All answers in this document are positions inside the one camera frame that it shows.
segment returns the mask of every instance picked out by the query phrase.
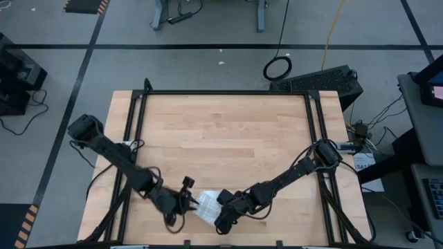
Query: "yellow cable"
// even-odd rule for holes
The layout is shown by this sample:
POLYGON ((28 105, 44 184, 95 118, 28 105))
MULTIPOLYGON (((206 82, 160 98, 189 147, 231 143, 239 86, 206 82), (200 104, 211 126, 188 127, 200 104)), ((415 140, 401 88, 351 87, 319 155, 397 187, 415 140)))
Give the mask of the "yellow cable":
POLYGON ((323 68, 325 67, 326 55, 327 55, 327 47, 329 46, 329 39, 331 38, 332 31, 334 31, 334 27, 335 27, 335 24, 338 21, 338 17, 340 17, 340 11, 341 11, 341 8, 343 7, 344 3, 345 3, 345 0, 341 0, 340 7, 338 7, 338 11, 337 11, 337 15, 335 16, 334 23, 332 24, 331 30, 329 31, 329 34, 327 35, 325 54, 323 55, 323 63, 321 64, 321 70, 323 70, 323 68))

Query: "white cloth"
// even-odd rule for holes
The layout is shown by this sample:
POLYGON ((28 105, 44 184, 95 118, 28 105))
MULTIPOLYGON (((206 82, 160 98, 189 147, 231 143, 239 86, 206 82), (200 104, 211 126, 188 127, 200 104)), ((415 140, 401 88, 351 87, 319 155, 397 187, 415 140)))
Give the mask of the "white cloth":
POLYGON ((206 221, 210 225, 214 225, 215 220, 222 212, 221 205, 217 202, 219 196, 218 191, 207 190, 203 191, 197 201, 200 203, 194 213, 202 220, 206 221))

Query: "wooden table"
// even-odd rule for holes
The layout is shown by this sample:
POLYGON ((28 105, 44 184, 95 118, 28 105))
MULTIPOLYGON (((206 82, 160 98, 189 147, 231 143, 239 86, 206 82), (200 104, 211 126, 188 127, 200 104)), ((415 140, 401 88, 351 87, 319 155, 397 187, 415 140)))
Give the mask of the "wooden table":
MULTIPOLYGON (((123 138, 130 96, 131 91, 116 91, 112 98, 105 134, 115 142, 123 138)), ((320 92, 320 96, 329 138, 347 141, 337 93, 320 92)), ((320 138, 313 101, 311 105, 320 138)), ((203 190, 226 188, 235 192, 271 180, 311 144, 305 102, 299 95, 149 95, 141 138, 146 145, 138 153, 137 164, 159 167, 164 184, 177 190, 184 176, 192 177, 195 184, 191 191, 195 197, 203 190)), ((353 165, 351 156, 343 157, 353 165)), ((108 164, 99 157, 94 176, 108 164)), ((78 239, 87 237, 109 209, 115 175, 113 167, 91 188, 78 239)), ((369 239, 357 177, 340 166, 336 178, 343 211, 369 239)), ((335 240, 340 241, 332 209, 331 214, 335 240)), ((120 213, 116 215, 113 238, 119 219, 120 213)), ((180 224, 181 217, 177 219, 177 225, 180 224)), ((223 236, 191 212, 186 214, 185 228, 179 234, 170 234, 152 203, 132 193, 124 243, 181 245, 186 239, 192 245, 274 246, 276 240, 282 240, 286 246, 326 246, 316 174, 280 191, 267 219, 242 217, 223 236)))

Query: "black metal frame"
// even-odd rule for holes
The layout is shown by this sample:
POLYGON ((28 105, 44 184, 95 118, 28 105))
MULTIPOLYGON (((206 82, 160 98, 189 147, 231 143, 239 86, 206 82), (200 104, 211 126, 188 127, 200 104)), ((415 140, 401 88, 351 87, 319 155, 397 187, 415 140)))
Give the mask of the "black metal frame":
MULTIPOLYGON (((151 87, 151 84, 149 81, 145 80, 145 90, 133 90, 132 96, 131 96, 131 103, 129 105, 129 113, 127 116, 127 123, 125 127, 125 134, 123 139, 129 140, 130 137, 130 131, 132 127, 132 122, 134 119, 134 112, 135 112, 135 106, 137 99, 142 96, 142 102, 140 106, 140 111, 138 115, 138 121, 137 121, 137 128, 136 128, 136 135, 135 140, 138 140, 141 138, 141 127, 143 125, 143 118, 144 118, 144 112, 145 112, 145 106, 147 102, 147 96, 148 95, 301 95, 305 99, 305 105, 306 105, 306 113, 307 113, 307 119, 309 124, 309 131, 311 134, 311 141, 316 142, 317 141, 317 135, 314 125, 314 117, 312 114, 311 109, 311 102, 310 97, 313 97, 315 99, 316 103, 316 110, 318 114, 318 121, 320 123, 320 134, 322 138, 327 138, 327 132, 326 132, 326 125, 325 125, 325 119, 323 117, 323 110, 320 103, 320 94, 318 91, 292 91, 292 89, 289 89, 289 92, 273 92, 273 91, 219 91, 219 90, 153 90, 151 87)), ((122 172, 117 171, 116 174, 116 180, 114 183, 114 189, 113 189, 113 195, 111 200, 111 205, 113 205, 117 199, 117 196, 120 192, 120 186, 122 181, 122 172)), ((318 173, 318 183, 325 180, 325 176, 323 173, 318 173)), ((341 207, 340 197, 338 195, 338 186, 336 182, 335 172, 329 173, 329 179, 332 189, 332 194, 334 196, 334 199, 336 199, 338 205, 341 207)), ((117 241, 120 243, 123 243, 123 239, 125 236, 125 228, 126 228, 126 222, 127 222, 127 212, 129 207, 129 201, 130 196, 125 199, 125 202, 123 203, 123 209, 122 209, 122 215, 120 219, 120 225, 118 229, 118 237, 117 241)), ((323 214, 325 217, 325 229, 327 233, 327 240, 329 245, 332 245, 335 242, 334 238, 334 230, 332 227, 332 220, 331 220, 331 214, 329 212, 329 205, 326 201, 326 199, 321 196, 321 203, 323 207, 323 214)), ((348 243, 347 240, 347 232, 344 228, 343 224, 339 221, 338 223, 340 228, 340 236, 341 236, 341 242, 342 243, 348 243)), ((114 222, 111 222, 109 224, 109 227, 106 229, 104 241, 109 241, 111 238, 112 229, 114 226, 114 222)), ((300 246, 283 246, 281 241, 276 242, 278 248, 301 248, 300 246)), ((162 246, 162 245, 155 245, 150 246, 155 248, 183 248, 183 247, 190 247, 190 241, 184 241, 184 245, 177 245, 177 246, 162 246)), ((222 246, 197 246, 199 248, 221 248, 222 246)), ((275 246, 232 246, 235 248, 275 248, 275 246)))

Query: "gray floor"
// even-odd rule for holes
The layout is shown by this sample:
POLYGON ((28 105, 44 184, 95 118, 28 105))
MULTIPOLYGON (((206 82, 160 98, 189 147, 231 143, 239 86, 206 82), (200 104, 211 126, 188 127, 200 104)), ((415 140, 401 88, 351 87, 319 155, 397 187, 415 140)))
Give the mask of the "gray floor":
MULTIPOLYGON (((286 1, 270 0, 266 10, 266 32, 255 32, 255 4, 239 0, 205 0, 204 9, 180 24, 163 25, 154 32, 149 27, 154 1, 112 0, 97 44, 275 44, 286 1)), ((291 1, 284 44, 324 44, 339 0, 291 1)), ((438 0, 410 0, 410 7, 429 44, 443 44, 438 0)), ((15 0, 0 12, 0 32, 16 44, 88 44, 97 16, 62 13, 64 1, 15 0)), ((175 1, 170 6, 176 16, 175 1)), ((419 45, 400 1, 346 1, 331 44, 419 45)), ((48 71, 43 88, 48 91, 50 110, 36 119, 25 135, 14 137, 0 129, 0 203, 30 203, 39 184, 48 155, 62 120, 68 98, 78 76, 85 50, 38 49, 26 52, 48 71)), ((322 50, 282 50, 293 61, 291 76, 318 71, 322 50)), ((434 57, 443 51, 433 51, 434 57)), ((141 88, 148 77, 155 89, 267 89, 263 66, 275 50, 94 50, 71 121, 83 113, 105 120, 115 90, 141 88)), ((353 122, 369 121, 387 104, 397 99, 397 75, 419 71, 428 61, 420 50, 330 50, 326 67, 348 64, 356 69, 365 90, 355 102, 353 122)), ((279 65, 271 69, 281 70, 279 65)), ((392 112, 404 108, 401 102, 392 112)), ((21 129, 38 110, 29 108, 23 117, 5 118, 7 125, 21 129)), ((348 121, 350 112, 345 112, 348 121)), ((411 128, 407 113, 388 118, 373 130, 374 141, 383 126, 397 135, 411 128)), ((84 209, 84 195, 92 169, 68 145, 65 136, 48 188, 30 236, 28 246, 73 243, 84 209)), ((393 138, 386 136, 379 149, 389 151, 393 138)), ((85 152, 90 160, 93 153, 85 152)), ((387 195, 406 209, 407 198, 398 197, 399 177, 383 180, 387 195)), ((376 242, 382 245, 432 248, 425 239, 408 243, 410 229, 395 209, 376 196, 365 195, 368 212, 373 216, 376 242)))

